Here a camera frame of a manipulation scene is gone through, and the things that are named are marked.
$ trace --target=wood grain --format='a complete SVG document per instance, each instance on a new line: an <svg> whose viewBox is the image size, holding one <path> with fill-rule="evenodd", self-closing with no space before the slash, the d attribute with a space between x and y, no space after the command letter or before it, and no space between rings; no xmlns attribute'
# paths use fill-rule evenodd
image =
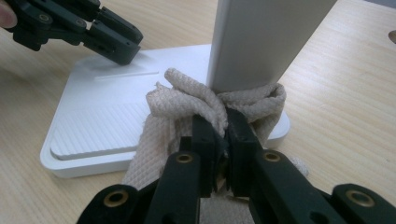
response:
<svg viewBox="0 0 396 224"><path fill-rule="evenodd" d="M135 24L143 49L211 42L216 1L102 4ZM330 192L346 182L396 204L396 10L339 0L280 80L291 130L279 150L301 158ZM39 152L73 64L93 52L52 40L39 52L0 32L0 223L75 223L124 172L61 179Z"/></svg>

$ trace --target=brass insert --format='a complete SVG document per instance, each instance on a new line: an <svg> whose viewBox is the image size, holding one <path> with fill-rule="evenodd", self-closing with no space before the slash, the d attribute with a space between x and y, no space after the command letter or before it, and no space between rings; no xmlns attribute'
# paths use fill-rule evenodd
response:
<svg viewBox="0 0 396 224"><path fill-rule="evenodd" d="M107 207L117 207L124 204L128 200L128 192L124 189L115 190L105 197L103 204Z"/></svg>
<svg viewBox="0 0 396 224"><path fill-rule="evenodd" d="M350 201L363 207L373 207L375 202L369 195L354 189L346 191L346 196Z"/></svg>

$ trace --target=white cloth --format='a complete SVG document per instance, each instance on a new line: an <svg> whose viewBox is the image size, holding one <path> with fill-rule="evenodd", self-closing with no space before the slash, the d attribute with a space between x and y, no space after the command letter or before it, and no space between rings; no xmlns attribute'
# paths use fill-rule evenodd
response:
<svg viewBox="0 0 396 224"><path fill-rule="evenodd" d="M216 95L204 84L168 69L169 89L157 83L147 95L151 114L147 117L134 159L122 184L142 189L158 179L167 157L178 151L181 136L191 136L192 116L201 115L220 136L228 126L225 106L242 112L262 144L280 118L286 92L280 84L254 90ZM225 190L201 200L200 223L253 223L247 202L235 199Z"/></svg>

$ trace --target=black plastic part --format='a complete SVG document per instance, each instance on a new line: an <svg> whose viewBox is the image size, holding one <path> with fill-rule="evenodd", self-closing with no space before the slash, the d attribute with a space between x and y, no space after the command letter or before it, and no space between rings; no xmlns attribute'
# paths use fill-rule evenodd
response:
<svg viewBox="0 0 396 224"><path fill-rule="evenodd" d="M128 64L140 50L134 42L95 21L83 40L84 46L119 64Z"/></svg>
<svg viewBox="0 0 396 224"><path fill-rule="evenodd" d="M209 198L212 193L215 172L215 135L212 125L201 116L192 122L191 150L201 158L201 197Z"/></svg>
<svg viewBox="0 0 396 224"><path fill-rule="evenodd" d="M169 156L151 201L146 224L199 222L200 158L179 151Z"/></svg>
<svg viewBox="0 0 396 224"><path fill-rule="evenodd" d="M95 195L81 214L78 224L127 224L137 205L135 188L113 185Z"/></svg>
<svg viewBox="0 0 396 224"><path fill-rule="evenodd" d="M282 153L259 151L253 167L263 195L279 223L345 223Z"/></svg>
<svg viewBox="0 0 396 224"><path fill-rule="evenodd" d="M248 197L254 180L250 164L254 161L261 145L256 135L248 126L245 116L233 109L227 109L227 139L230 144L230 173L227 185L233 196Z"/></svg>
<svg viewBox="0 0 396 224"><path fill-rule="evenodd" d="M7 0L18 17L16 27L7 29L25 47L40 50L49 39L62 39L84 46L125 65L140 50L142 33L99 0ZM87 22L92 21L90 30Z"/></svg>
<svg viewBox="0 0 396 224"><path fill-rule="evenodd" d="M251 189L248 208L255 224L277 224L278 219L271 204L266 200L263 189L254 183Z"/></svg>
<svg viewBox="0 0 396 224"><path fill-rule="evenodd" d="M396 223L396 208L375 192L358 185L336 186L331 202L348 223Z"/></svg>

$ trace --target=screw hole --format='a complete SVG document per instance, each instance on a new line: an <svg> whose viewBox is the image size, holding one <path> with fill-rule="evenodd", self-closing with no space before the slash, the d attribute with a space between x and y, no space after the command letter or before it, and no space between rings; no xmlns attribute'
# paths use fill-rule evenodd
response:
<svg viewBox="0 0 396 224"><path fill-rule="evenodd" d="M117 207L124 204L128 200L128 192L124 189L113 191L105 197L103 204L107 207Z"/></svg>
<svg viewBox="0 0 396 224"><path fill-rule="evenodd" d="M372 197L358 190L350 189L346 192L346 196L353 203L363 207L373 207L375 205Z"/></svg>
<svg viewBox="0 0 396 224"><path fill-rule="evenodd" d="M311 212L309 215L309 218L311 218L312 221L318 224L327 224L329 223L329 219L327 217L319 212Z"/></svg>

